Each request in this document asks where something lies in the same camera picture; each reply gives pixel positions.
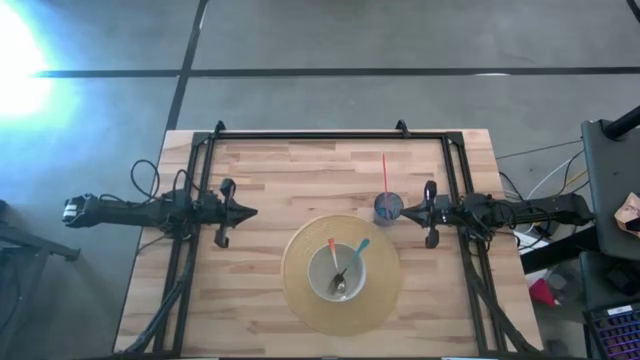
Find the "black metal stand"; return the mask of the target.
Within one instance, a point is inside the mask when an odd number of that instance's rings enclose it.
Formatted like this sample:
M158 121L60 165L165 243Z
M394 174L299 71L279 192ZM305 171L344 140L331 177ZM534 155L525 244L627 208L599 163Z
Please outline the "black metal stand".
M62 245L9 225L5 220L8 210L8 204L4 200L0 200L0 241L22 247L45 250L49 254L62 256L67 261L75 261L79 257L79 249Z

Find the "black metal table frame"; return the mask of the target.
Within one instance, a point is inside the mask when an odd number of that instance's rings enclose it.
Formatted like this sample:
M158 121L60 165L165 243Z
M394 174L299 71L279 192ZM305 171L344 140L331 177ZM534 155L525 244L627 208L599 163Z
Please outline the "black metal table frame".
M143 357L448 357L512 354L515 345L483 304L483 283L519 336L541 343L514 237L497 233L472 244L463 231L441 227L436 248L426 232L400 218L373 221L375 198L388 190L418 204L428 180L450 199L470 193L502 197L502 183L486 130L171 131L159 171L161 189L189 169L189 191L217 191L236 183L234 199L258 213L214 243L214 226L189 240L165 240L147 228L128 287L114 351L126 356L169 292L168 274L185 292ZM351 215L378 227L399 256L402 282L393 312L377 328L331 336L302 322L289 308L281 272L285 247L308 222Z

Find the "dark grey desk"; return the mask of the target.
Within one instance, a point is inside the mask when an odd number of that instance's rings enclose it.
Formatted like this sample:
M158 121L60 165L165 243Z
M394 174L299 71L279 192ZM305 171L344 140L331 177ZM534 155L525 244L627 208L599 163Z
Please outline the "dark grey desk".
M640 129L614 141L603 133L607 122L581 124L589 187L600 251L640 260L640 238L621 230L614 217L630 193L640 195Z

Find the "blue translucent plastic cup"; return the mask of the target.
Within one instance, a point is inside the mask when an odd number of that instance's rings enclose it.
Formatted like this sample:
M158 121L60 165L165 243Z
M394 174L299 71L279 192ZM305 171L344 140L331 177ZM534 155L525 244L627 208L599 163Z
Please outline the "blue translucent plastic cup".
M394 192L382 192L374 201L373 221L378 226L391 226L404 208L402 198Z

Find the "white ceramic bowl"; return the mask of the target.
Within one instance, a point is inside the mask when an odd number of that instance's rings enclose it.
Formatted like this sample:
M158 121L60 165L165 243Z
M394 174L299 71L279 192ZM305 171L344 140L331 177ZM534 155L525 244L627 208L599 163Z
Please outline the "white ceramic bowl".
M366 264L362 256L355 256L352 246L336 243L336 257L328 245L311 257L307 277L312 290L329 302L346 302L355 298L366 282Z

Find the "black pole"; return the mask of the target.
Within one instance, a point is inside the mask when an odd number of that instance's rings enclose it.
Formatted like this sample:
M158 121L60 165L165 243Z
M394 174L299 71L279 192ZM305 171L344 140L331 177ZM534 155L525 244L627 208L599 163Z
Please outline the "black pole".
M611 139L618 141L628 132L640 125L640 105L622 115L615 121L602 122L603 134Z

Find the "brown paper bag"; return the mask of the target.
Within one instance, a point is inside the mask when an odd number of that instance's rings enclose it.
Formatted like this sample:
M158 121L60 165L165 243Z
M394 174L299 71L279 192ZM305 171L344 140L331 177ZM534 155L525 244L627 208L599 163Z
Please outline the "brown paper bag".
M614 218L620 230L640 238L640 196L630 193Z

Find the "round woven yellow placemat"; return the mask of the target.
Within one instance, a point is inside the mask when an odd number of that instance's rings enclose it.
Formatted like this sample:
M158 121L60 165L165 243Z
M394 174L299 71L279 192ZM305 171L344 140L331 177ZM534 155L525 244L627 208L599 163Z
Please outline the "round woven yellow placemat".
M366 282L346 302L329 302L314 293L307 277L312 255L328 239L358 248L366 264ZM285 247L281 272L283 291L291 311L310 328L331 336L354 336L379 327L393 312L402 282L399 256L392 242L374 224L351 215L316 218L297 230Z

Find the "red drinking straw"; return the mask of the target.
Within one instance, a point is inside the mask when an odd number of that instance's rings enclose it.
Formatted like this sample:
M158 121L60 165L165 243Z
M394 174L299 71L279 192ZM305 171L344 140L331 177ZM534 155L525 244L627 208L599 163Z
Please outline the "red drinking straw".
M389 223L392 219L391 219L389 191L388 191L387 163L386 163L386 155L384 152L382 152L381 159L382 159L383 181L384 181L384 193L383 193L384 217L385 217L385 222Z

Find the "white box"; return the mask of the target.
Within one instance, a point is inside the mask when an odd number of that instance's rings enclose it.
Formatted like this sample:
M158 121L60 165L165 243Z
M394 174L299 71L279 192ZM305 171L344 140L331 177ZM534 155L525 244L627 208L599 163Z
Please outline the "white box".
M516 238L516 245L518 247L520 255L524 255L530 251L545 247L549 244L549 242L545 238L532 236L531 234L515 232L514 237Z

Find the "black desk beam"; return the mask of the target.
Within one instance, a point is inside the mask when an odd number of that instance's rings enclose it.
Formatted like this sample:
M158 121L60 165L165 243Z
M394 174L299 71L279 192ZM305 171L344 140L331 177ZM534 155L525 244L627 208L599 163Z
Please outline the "black desk beam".
M548 269L579 257L582 252L599 252L596 227L590 227L520 256L525 274Z

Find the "teal-handled metal fork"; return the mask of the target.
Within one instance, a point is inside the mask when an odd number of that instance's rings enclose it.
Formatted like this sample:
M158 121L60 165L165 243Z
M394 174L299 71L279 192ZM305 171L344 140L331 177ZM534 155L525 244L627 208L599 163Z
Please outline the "teal-handled metal fork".
M360 245L355 250L348 264L342 270L340 270L343 273L343 275L345 275L345 273L349 270L350 267L354 266L360 260L361 253L368 247L369 244L370 244L370 240L368 238L365 238L361 241Z

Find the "orange-handled metal spoon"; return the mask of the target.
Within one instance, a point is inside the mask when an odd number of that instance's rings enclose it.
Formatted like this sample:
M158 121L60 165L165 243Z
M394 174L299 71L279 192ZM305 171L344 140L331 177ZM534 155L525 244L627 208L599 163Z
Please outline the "orange-handled metal spoon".
M336 274L332 278L329 285L329 292L331 295L334 295L336 293L344 293L346 290L345 278L338 266L336 244L333 238L328 239L328 247L336 270Z

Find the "red object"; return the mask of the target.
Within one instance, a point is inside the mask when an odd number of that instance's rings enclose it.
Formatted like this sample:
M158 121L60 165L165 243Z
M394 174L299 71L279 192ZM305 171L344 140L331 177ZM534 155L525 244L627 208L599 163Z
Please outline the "red object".
M529 286L529 294L533 301L537 301L549 307L555 307L557 301L545 279L539 278Z

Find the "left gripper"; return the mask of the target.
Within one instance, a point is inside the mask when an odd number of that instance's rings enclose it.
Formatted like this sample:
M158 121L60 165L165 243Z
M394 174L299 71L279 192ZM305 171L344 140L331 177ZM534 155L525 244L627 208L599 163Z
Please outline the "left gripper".
M234 199L236 192L236 183L231 178L224 178L220 184L220 192L224 197L224 209L227 213L226 217L221 221L221 204L218 195L209 192L198 200L198 223L199 224L219 224L219 228L215 232L214 243L219 248L229 247L229 238L227 230L235 228L245 220L255 216L257 209L240 205Z

